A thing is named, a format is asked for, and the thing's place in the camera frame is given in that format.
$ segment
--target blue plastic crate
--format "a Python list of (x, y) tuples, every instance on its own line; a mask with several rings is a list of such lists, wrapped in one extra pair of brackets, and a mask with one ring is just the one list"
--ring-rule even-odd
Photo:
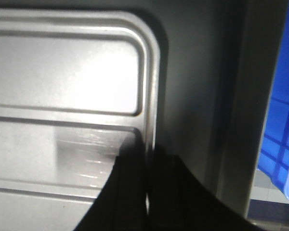
[(289, 199), (289, 9), (258, 168)]

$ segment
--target blue basket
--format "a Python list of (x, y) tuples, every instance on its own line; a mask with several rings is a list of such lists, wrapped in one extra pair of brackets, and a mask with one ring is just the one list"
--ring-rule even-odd
[(289, 199), (289, 10), (258, 168)]

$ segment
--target stainless steel surface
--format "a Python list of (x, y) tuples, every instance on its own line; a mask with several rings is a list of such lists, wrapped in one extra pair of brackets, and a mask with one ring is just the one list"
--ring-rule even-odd
[(0, 230), (72, 230), (123, 145), (152, 152), (158, 71), (130, 13), (0, 9)]
[[(177, 0), (0, 0), (0, 7), (125, 10), (142, 18), (161, 49), (157, 143), (179, 154), (212, 193), (225, 181), (220, 199), (242, 215), (267, 104), (259, 99), (268, 98), (272, 79), (272, 75), (255, 72), (263, 69), (258, 64), (273, 69), (264, 62), (276, 55), (278, 45), (270, 36), (281, 34), (282, 26), (273, 22), (282, 19), (272, 12), (283, 14), (286, 4), (285, 0), (185, 0), (184, 4)], [(251, 14), (247, 17), (247, 10), (254, 13), (252, 18)], [(264, 35), (270, 38), (258, 40)], [(242, 54), (242, 41), (248, 42), (245, 51), (250, 53)], [(254, 42), (259, 44), (255, 49)], [(238, 70), (246, 74), (239, 76)], [(225, 150), (229, 128), (235, 127), (239, 129), (228, 140), (232, 151)], [(233, 166), (239, 171), (232, 171)], [(61, 216), (56, 211), (52, 216)], [(43, 221), (58, 224), (60, 218)]]

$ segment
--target metal tray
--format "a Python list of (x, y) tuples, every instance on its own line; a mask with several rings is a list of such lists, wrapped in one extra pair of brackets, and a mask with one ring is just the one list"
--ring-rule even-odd
[(152, 151), (158, 69), (130, 13), (0, 9), (0, 193), (91, 202), (124, 140)]

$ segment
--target stainless steel panel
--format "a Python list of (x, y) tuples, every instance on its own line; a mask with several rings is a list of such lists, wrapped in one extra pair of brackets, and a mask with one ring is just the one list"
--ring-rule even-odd
[(158, 70), (130, 13), (0, 9), (0, 230), (73, 229), (123, 143), (152, 152)]

